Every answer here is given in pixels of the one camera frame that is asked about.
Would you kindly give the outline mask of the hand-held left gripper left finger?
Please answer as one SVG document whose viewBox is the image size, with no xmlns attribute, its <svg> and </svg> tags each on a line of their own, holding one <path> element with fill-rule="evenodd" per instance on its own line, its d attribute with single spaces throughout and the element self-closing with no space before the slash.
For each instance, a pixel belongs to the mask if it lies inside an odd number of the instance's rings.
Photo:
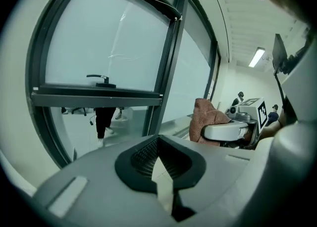
<svg viewBox="0 0 317 227">
<path fill-rule="evenodd" d="M 34 199 L 73 226 L 173 226 L 173 217 L 155 194 L 132 190 L 115 171 L 119 154 L 147 139 L 132 139 L 85 154 L 46 180 Z"/>
</svg>

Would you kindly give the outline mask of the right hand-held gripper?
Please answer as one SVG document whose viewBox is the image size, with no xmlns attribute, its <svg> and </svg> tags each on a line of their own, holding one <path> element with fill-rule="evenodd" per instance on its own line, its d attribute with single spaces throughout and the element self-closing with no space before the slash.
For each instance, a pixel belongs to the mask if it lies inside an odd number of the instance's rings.
<svg viewBox="0 0 317 227">
<path fill-rule="evenodd" d="M 220 140 L 222 147 L 255 147 L 267 123 L 264 99 L 261 97 L 244 100 L 228 107 L 225 114 L 230 118 L 229 123 L 205 126 L 202 136 L 209 140 Z"/>
</svg>

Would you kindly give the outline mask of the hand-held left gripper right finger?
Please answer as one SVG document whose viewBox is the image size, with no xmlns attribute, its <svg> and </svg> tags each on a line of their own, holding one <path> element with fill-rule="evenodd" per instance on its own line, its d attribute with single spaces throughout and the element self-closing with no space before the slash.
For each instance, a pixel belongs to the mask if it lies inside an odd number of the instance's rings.
<svg viewBox="0 0 317 227">
<path fill-rule="evenodd" d="M 166 172 L 159 187 L 167 213 L 158 227 L 236 227 L 245 199 L 236 186 L 252 153 L 160 136 Z"/>
</svg>

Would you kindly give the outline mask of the brown cloth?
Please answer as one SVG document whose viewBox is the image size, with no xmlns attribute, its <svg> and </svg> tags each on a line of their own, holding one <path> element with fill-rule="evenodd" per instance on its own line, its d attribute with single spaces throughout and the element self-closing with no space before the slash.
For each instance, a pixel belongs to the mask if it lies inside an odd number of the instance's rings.
<svg viewBox="0 0 317 227">
<path fill-rule="evenodd" d="M 214 108 L 213 104 L 205 98 L 196 98 L 193 117 L 189 126 L 190 141 L 220 146 L 219 141 L 205 139 L 202 136 L 202 130 L 205 126 L 227 124 L 230 119 L 223 112 Z"/>
</svg>

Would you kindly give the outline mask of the frosted glass window pane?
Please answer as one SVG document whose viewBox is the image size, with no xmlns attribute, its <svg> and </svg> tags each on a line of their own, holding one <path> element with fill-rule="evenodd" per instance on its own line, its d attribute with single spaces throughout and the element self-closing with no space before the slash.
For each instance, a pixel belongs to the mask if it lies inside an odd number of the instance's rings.
<svg viewBox="0 0 317 227">
<path fill-rule="evenodd" d="M 153 91 L 170 20 L 143 0 L 70 0 L 51 39 L 45 80 Z"/>
</svg>

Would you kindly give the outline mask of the person's right forearm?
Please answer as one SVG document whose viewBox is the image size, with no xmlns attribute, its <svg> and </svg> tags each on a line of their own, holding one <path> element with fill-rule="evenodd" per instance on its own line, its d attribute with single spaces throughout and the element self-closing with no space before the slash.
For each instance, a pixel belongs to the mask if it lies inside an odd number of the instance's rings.
<svg viewBox="0 0 317 227">
<path fill-rule="evenodd" d="M 269 126 L 264 127 L 259 135 L 259 140 L 274 137 L 275 134 L 282 128 L 281 123 L 279 121 L 275 121 L 271 123 Z"/>
</svg>

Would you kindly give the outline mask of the small clear wide pane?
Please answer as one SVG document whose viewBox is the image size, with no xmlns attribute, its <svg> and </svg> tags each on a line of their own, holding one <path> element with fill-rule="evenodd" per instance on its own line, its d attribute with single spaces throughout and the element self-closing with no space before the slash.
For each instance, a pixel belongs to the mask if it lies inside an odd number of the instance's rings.
<svg viewBox="0 0 317 227">
<path fill-rule="evenodd" d="M 71 161 L 74 161 L 100 146 L 109 147 L 134 138 L 142 137 L 147 106 L 116 108 L 110 128 L 106 129 L 104 139 L 98 139 L 96 112 L 93 108 L 50 107 L 54 131 L 62 149 Z"/>
</svg>

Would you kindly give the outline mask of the tall frosted fixed pane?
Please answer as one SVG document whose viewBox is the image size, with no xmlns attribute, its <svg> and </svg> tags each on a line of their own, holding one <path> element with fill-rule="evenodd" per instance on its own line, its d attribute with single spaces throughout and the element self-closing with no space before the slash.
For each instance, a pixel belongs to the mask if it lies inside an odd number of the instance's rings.
<svg viewBox="0 0 317 227">
<path fill-rule="evenodd" d="M 163 125 L 192 114 L 195 100 L 205 96 L 211 71 L 212 42 L 213 36 L 204 19 L 189 0 Z"/>
</svg>

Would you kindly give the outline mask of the dark framed glass window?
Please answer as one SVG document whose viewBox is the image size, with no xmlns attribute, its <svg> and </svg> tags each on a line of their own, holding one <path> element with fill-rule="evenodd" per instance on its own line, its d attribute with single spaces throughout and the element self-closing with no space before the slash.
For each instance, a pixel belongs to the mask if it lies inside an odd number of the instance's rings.
<svg viewBox="0 0 317 227">
<path fill-rule="evenodd" d="M 50 107 L 62 108 L 66 114 L 66 108 L 96 108 L 115 107 L 120 110 L 124 107 L 147 106 L 143 136 L 156 134 L 175 133 L 175 122 L 188 121 L 190 115 L 177 119 L 167 125 L 162 124 L 171 84 L 177 63 L 179 48 L 183 35 L 185 18 L 189 0 L 143 0 L 153 6 L 169 20 L 164 42 L 161 61 L 158 69 L 157 80 L 153 91 L 133 89 L 100 88 L 93 85 L 68 85 L 51 84 L 45 80 L 48 51 L 56 25 L 69 4 L 70 0 L 49 0 L 36 26 L 30 45 L 30 58 L 28 63 L 28 92 L 36 128 L 49 156 L 62 168 L 71 161 L 67 153 L 62 149 L 61 143 L 54 131 L 52 118 L 49 114 Z M 211 84 L 211 75 L 215 67 L 217 52 L 217 39 L 208 16 L 199 0 L 192 0 L 200 15 L 204 19 L 208 31 L 213 36 L 211 48 L 211 71 L 207 88 Z M 175 22 L 175 17 L 183 16 L 182 21 Z"/>
</svg>

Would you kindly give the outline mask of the ceiling light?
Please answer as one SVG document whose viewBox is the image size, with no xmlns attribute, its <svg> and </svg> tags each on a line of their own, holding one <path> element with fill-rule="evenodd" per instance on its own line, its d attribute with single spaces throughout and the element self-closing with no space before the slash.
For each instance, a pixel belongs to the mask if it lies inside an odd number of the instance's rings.
<svg viewBox="0 0 317 227">
<path fill-rule="evenodd" d="M 251 68 L 254 68 L 257 65 L 257 63 L 259 62 L 259 60 L 262 58 L 264 53 L 265 53 L 265 49 L 262 47 L 258 47 L 248 66 Z"/>
</svg>

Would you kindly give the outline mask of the black box device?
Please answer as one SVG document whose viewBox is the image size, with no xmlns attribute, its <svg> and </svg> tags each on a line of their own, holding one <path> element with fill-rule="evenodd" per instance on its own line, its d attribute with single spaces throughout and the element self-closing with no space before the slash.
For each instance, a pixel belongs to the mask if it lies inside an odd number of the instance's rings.
<svg viewBox="0 0 317 227">
<path fill-rule="evenodd" d="M 283 73 L 289 74 L 294 68 L 294 56 L 287 56 L 284 42 L 280 34 L 275 34 L 274 45 L 272 50 L 272 64 L 274 74 Z"/>
</svg>

